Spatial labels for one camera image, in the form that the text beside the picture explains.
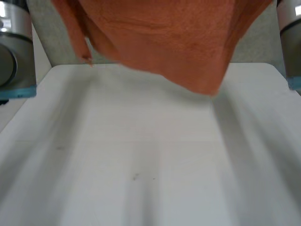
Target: orange cloth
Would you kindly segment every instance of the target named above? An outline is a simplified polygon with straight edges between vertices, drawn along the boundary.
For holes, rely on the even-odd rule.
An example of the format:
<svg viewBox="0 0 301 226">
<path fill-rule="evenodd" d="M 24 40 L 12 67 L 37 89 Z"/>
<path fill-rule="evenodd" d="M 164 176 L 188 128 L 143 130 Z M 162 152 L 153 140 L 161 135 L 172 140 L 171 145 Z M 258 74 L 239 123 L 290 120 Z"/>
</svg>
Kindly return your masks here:
<svg viewBox="0 0 301 226">
<path fill-rule="evenodd" d="M 272 0 L 52 0 L 78 57 L 85 42 L 128 67 L 217 93 L 235 46 Z"/>
</svg>

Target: background wall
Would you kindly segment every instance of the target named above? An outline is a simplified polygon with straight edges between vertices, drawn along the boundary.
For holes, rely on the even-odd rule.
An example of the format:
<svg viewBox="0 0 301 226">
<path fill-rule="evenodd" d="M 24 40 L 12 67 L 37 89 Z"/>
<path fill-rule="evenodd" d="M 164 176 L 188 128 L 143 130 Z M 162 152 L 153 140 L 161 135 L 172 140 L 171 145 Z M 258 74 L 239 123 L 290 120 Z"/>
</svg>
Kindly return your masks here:
<svg viewBox="0 0 301 226">
<path fill-rule="evenodd" d="M 28 0 L 33 24 L 52 66 L 79 64 L 73 53 L 65 27 L 50 0 Z M 94 63 L 109 63 L 93 51 Z M 276 4 L 271 5 L 254 22 L 237 46 L 232 62 L 264 62 L 285 74 Z"/>
</svg>

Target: white surface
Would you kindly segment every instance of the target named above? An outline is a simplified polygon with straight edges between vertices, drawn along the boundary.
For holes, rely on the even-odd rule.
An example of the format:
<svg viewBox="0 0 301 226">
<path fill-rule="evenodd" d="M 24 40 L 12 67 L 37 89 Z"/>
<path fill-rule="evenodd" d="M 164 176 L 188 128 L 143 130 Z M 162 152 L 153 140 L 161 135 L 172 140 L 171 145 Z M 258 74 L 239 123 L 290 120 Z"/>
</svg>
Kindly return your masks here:
<svg viewBox="0 0 301 226">
<path fill-rule="evenodd" d="M 300 108 L 266 64 L 231 64 L 213 102 L 55 67 L 0 133 L 0 225 L 299 226 Z"/>
<path fill-rule="evenodd" d="M 50 62 L 42 47 L 35 28 L 32 26 L 32 40 L 34 46 L 34 60 L 37 83 L 39 84 L 51 69 Z M 11 100 L 7 105 L 0 107 L 0 132 L 7 123 L 14 117 L 16 112 L 24 104 L 25 99 Z"/>
</svg>

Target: silver metal cylinder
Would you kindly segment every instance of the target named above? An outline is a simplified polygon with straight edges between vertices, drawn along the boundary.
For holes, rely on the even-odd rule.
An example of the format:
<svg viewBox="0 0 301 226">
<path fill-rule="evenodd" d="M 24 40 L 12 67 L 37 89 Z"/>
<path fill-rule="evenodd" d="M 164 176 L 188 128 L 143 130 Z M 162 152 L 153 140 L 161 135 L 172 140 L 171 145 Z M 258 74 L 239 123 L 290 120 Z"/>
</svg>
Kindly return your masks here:
<svg viewBox="0 0 301 226">
<path fill-rule="evenodd" d="M 278 0 L 277 13 L 286 79 L 301 90 L 301 0 Z"/>
<path fill-rule="evenodd" d="M 22 35 L 32 40 L 32 22 L 23 8 L 0 1 L 0 32 Z"/>
</svg>

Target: fabric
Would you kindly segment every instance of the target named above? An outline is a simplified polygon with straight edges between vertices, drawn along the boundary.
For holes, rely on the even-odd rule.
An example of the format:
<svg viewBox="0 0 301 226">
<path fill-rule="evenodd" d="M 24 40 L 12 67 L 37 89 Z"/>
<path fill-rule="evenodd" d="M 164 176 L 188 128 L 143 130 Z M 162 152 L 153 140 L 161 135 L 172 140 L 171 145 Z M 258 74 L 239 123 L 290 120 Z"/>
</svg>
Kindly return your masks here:
<svg viewBox="0 0 301 226">
<path fill-rule="evenodd" d="M 52 0 L 74 51 L 215 95 L 235 46 L 272 0 Z"/>
</svg>

